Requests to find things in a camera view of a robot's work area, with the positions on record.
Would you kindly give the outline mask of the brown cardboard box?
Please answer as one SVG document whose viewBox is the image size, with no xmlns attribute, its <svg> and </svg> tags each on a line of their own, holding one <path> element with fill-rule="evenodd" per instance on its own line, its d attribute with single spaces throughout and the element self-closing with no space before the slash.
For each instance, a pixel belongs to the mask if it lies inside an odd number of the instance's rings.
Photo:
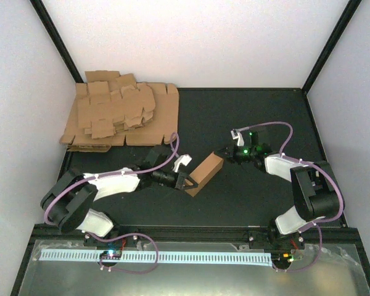
<svg viewBox="0 0 370 296">
<path fill-rule="evenodd" d="M 197 183 L 197 187 L 186 189 L 186 193 L 195 197 L 207 183 L 219 172 L 223 167 L 224 159 L 217 156 L 213 152 L 199 164 L 191 173 L 190 177 Z"/>
</svg>

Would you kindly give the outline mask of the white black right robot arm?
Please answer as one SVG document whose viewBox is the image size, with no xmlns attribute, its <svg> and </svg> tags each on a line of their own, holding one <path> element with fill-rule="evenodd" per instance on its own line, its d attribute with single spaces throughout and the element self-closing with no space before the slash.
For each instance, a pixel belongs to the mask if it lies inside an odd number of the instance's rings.
<svg viewBox="0 0 370 296">
<path fill-rule="evenodd" d="M 340 218 L 345 202 L 329 163 L 305 162 L 275 152 L 261 140 L 261 134 L 261 130 L 249 132 L 250 144 L 246 145 L 242 133 L 232 130 L 227 159 L 251 162 L 260 171 L 291 183 L 294 205 L 273 219 L 268 230 L 269 244 L 281 249 L 290 242 L 290 235 Z"/>
</svg>

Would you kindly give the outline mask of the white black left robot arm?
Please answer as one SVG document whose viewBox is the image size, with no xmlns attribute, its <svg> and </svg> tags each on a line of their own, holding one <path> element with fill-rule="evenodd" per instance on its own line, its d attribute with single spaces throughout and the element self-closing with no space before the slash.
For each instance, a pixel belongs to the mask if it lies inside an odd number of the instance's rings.
<svg viewBox="0 0 370 296">
<path fill-rule="evenodd" d="M 113 219 L 92 205 L 97 200 L 120 193 L 132 193 L 153 183 L 195 196 L 223 167 L 224 160 L 211 153 L 193 172 L 184 169 L 192 158 L 177 155 L 176 149 L 157 145 L 135 165 L 105 173 L 66 171 L 42 198 L 44 221 L 62 233 L 74 230 L 98 236 L 106 246 L 115 245 L 120 231 Z"/>
</svg>

